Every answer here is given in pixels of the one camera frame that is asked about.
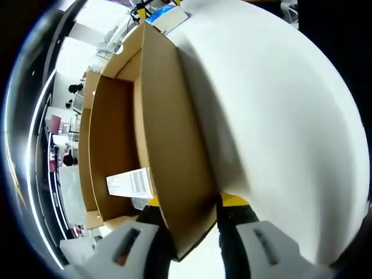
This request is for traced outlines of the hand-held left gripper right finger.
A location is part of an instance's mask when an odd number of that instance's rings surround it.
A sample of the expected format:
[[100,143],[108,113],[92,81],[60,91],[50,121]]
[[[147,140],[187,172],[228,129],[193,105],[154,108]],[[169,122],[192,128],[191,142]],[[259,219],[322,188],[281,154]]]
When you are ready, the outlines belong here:
[[226,278],[331,278],[327,266],[311,263],[299,245],[248,205],[224,206],[216,198],[219,246]]

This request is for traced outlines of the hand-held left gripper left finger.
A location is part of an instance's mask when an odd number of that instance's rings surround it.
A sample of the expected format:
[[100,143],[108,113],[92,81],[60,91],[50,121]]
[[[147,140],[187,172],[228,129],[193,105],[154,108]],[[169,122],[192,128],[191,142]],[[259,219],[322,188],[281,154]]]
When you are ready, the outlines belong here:
[[99,241],[83,264],[67,267],[68,278],[167,278],[177,253],[155,195],[137,219],[125,221]]

